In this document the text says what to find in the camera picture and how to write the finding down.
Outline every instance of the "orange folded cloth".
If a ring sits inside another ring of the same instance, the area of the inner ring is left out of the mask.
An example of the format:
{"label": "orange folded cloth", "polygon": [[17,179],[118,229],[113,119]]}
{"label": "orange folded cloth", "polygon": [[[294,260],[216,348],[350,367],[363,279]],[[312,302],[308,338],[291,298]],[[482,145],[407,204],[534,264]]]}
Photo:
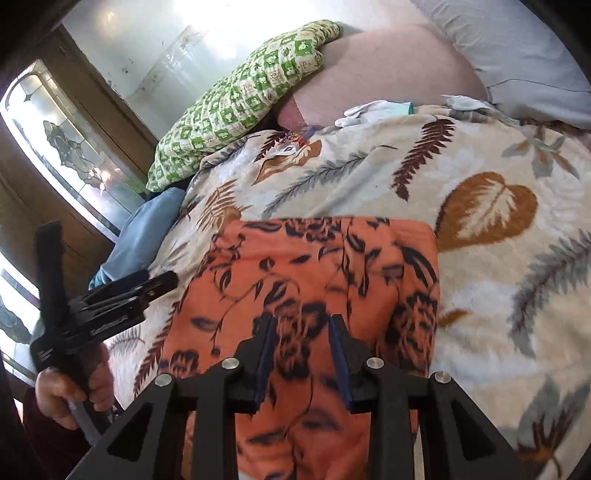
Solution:
{"label": "orange folded cloth", "polygon": [[263,312],[271,313],[280,342],[259,413],[236,415],[239,470],[257,480],[364,478],[369,415],[350,415],[340,400],[328,318],[341,314],[376,356],[427,375],[438,276],[433,231],[420,222],[234,221],[213,237],[175,305],[158,372],[205,372],[252,336]]}

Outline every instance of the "beige blanket with leaf print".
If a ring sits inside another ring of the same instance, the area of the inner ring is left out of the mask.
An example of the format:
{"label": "beige blanket with leaf print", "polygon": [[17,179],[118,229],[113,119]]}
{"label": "beige blanket with leaf print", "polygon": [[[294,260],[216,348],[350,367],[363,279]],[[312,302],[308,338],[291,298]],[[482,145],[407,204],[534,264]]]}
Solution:
{"label": "beige blanket with leaf print", "polygon": [[173,304],[230,221],[420,220],[440,251],[431,370],[450,372],[540,479],[566,478],[591,440],[591,153],[492,115],[422,107],[312,136],[260,132],[206,157],[151,267],[180,287],[110,342],[120,402],[154,378]]}

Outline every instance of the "white pillow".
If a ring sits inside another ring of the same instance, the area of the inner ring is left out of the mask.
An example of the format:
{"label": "white pillow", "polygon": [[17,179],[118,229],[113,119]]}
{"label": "white pillow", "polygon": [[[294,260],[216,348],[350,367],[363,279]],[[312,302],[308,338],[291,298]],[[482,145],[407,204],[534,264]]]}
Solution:
{"label": "white pillow", "polygon": [[513,118],[591,128],[591,85],[556,34],[519,0],[411,0]]}

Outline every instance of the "human hand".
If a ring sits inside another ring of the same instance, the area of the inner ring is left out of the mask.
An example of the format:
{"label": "human hand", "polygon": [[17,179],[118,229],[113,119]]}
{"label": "human hand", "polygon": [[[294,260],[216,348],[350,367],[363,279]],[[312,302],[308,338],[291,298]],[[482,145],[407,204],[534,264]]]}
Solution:
{"label": "human hand", "polygon": [[[90,394],[88,399],[95,405],[96,411],[105,411],[113,406],[113,375],[109,370],[107,347],[100,344],[100,363],[88,379]],[[78,424],[72,417],[66,400],[84,401],[86,394],[74,381],[54,368],[46,368],[37,376],[35,396],[39,410],[46,417],[58,422],[61,426],[76,430]]]}

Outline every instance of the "metal screw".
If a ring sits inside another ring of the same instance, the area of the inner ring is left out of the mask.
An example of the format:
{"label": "metal screw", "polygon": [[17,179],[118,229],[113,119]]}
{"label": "metal screw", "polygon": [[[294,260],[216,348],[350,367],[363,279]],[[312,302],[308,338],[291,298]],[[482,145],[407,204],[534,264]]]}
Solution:
{"label": "metal screw", "polygon": [[156,380],[154,381],[154,383],[156,385],[158,385],[159,387],[166,387],[166,385],[170,385],[170,382],[172,382],[172,380],[173,380],[173,378],[171,375],[161,374],[156,377]]}
{"label": "metal screw", "polygon": [[445,384],[452,381],[452,376],[447,372],[435,372],[434,378],[437,383]]}
{"label": "metal screw", "polygon": [[379,370],[384,366],[384,361],[377,357],[373,356],[372,358],[368,358],[367,362],[365,362],[368,367],[373,368],[374,370]]}
{"label": "metal screw", "polygon": [[232,356],[222,361],[222,368],[225,368],[226,370],[234,370],[235,368],[238,368],[238,365],[240,365],[240,360]]}

